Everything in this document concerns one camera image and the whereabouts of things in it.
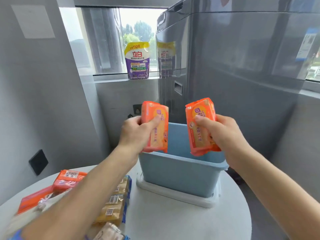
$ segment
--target window sill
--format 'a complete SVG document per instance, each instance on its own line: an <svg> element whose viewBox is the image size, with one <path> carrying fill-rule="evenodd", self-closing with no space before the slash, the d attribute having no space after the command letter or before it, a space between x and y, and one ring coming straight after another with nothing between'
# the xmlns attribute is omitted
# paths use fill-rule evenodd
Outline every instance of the window sill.
<svg viewBox="0 0 320 240"><path fill-rule="evenodd" d="M153 79L159 79L160 77L154 76L154 77L149 77L147 79L135 79L135 80L130 80L128 78L126 79L112 79L112 80L99 80L95 81L94 83L115 83L115 82L135 82L135 81L147 81L147 80L153 80Z"/></svg>

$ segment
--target blue plastic basket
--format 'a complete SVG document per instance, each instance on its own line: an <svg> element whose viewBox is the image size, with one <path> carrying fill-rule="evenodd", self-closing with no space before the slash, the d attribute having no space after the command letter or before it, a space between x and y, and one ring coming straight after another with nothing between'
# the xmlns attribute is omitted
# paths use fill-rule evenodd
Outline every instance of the blue plastic basket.
<svg viewBox="0 0 320 240"><path fill-rule="evenodd" d="M145 181L208 198L214 193L219 173L228 169L223 152L196 157L190 153L187 125L169 123L168 153L141 153Z"/></svg>

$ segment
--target white round table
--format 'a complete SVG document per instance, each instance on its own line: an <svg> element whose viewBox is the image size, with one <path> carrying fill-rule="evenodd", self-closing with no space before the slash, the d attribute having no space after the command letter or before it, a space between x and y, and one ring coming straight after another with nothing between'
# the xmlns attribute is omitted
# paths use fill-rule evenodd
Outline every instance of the white round table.
<svg viewBox="0 0 320 240"><path fill-rule="evenodd" d="M89 172L95 166L74 170ZM128 173L132 178L125 234L132 240L250 240L251 216L238 185L225 172L220 174L221 197L211 209L177 201L136 186L137 163ZM0 206L0 236L15 214L23 197L51 184L57 174L46 177L22 190Z"/></svg>

